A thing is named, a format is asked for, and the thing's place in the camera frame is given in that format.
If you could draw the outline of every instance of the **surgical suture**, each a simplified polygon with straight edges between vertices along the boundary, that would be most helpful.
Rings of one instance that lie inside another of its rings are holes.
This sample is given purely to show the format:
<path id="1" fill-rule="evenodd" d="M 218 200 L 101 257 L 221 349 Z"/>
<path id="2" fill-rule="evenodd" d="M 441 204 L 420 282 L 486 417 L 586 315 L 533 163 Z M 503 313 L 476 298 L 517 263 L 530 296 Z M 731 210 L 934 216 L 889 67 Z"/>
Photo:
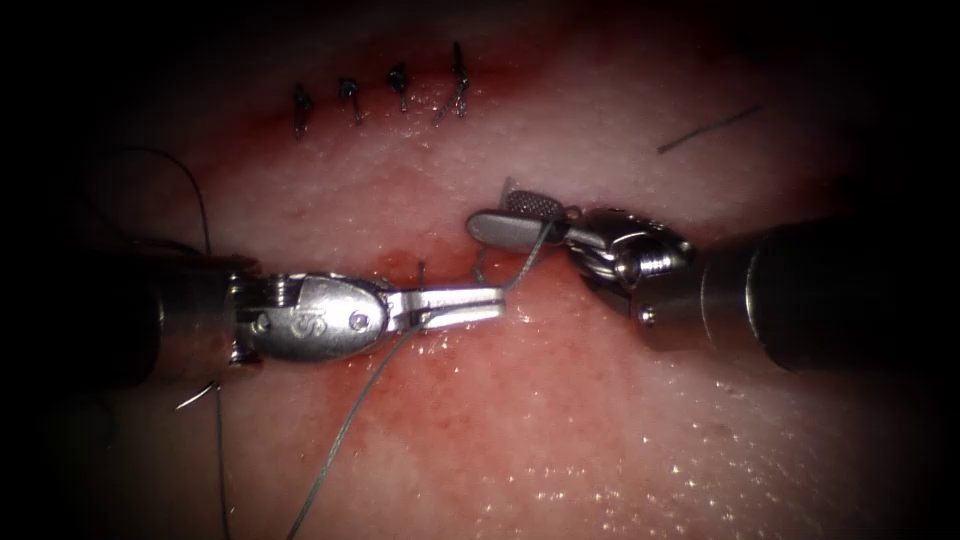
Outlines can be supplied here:
<path id="1" fill-rule="evenodd" d="M 303 89 L 303 85 L 297 83 L 293 91 L 293 136 L 298 142 L 303 132 L 307 130 L 307 116 L 311 109 L 313 109 L 313 100 Z"/>
<path id="2" fill-rule="evenodd" d="M 456 77 L 457 87 L 447 103 L 437 113 L 436 118 L 433 119 L 433 125 L 435 126 L 440 125 L 447 111 L 454 105 L 457 107 L 457 116 L 463 118 L 467 114 L 467 89 L 470 88 L 470 79 L 467 76 L 467 66 L 463 63 L 463 51 L 460 50 L 460 43 L 458 42 L 453 44 L 453 75 Z"/>
<path id="3" fill-rule="evenodd" d="M 360 85 L 355 79 L 340 78 L 340 99 L 349 99 L 353 101 L 353 121 L 360 125 L 360 103 L 357 101 L 357 94 L 360 93 Z"/>
<path id="4" fill-rule="evenodd" d="M 387 87 L 400 94 L 400 112 L 407 112 L 407 66 L 403 62 L 387 73 Z"/>

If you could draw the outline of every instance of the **wet tissue surface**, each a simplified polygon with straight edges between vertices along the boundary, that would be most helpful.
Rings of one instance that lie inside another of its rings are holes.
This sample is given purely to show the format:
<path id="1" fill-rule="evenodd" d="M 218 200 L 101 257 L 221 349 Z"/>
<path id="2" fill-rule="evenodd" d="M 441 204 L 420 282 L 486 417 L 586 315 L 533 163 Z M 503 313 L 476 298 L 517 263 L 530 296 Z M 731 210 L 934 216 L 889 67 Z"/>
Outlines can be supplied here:
<path id="1" fill-rule="evenodd" d="M 83 68 L 104 83 L 69 113 L 80 153 L 139 144 L 176 156 L 201 188 L 213 251 L 271 272 L 412 285 L 424 261 L 427 284 L 470 283 L 478 246 L 464 220 L 495 207 L 507 177 L 563 204 L 635 210 L 701 244 L 885 204 L 906 151 L 895 130 L 877 129 L 896 124 L 902 99 L 878 75 L 882 52 L 812 8 L 385 2 L 197 17 L 139 38 L 120 25 L 105 30 L 116 37 L 106 49 L 81 49 L 114 55 Z M 454 42 L 465 111 L 457 102 L 437 122 L 458 91 Z M 387 84 L 400 62 L 402 94 Z M 356 82 L 352 95 L 341 78 Z M 295 134 L 297 84 L 310 107 Z M 195 195 L 168 162 L 125 155 L 82 187 L 131 235 L 203 244 Z M 64 216 L 73 240 L 108 242 L 82 205 Z M 487 275 L 506 281 L 522 262 L 491 252 Z M 507 307 L 401 347 L 297 538 L 839 538 L 940 526 L 930 486 L 944 474 L 941 419 L 920 383 L 760 376 L 654 353 L 562 256 L 536 266 Z M 233 538 L 289 532 L 384 353 L 268 361 L 223 385 Z M 45 411 L 38 470 L 69 509 L 64 528 L 223 535 L 215 402 L 171 412 L 196 389 Z"/>

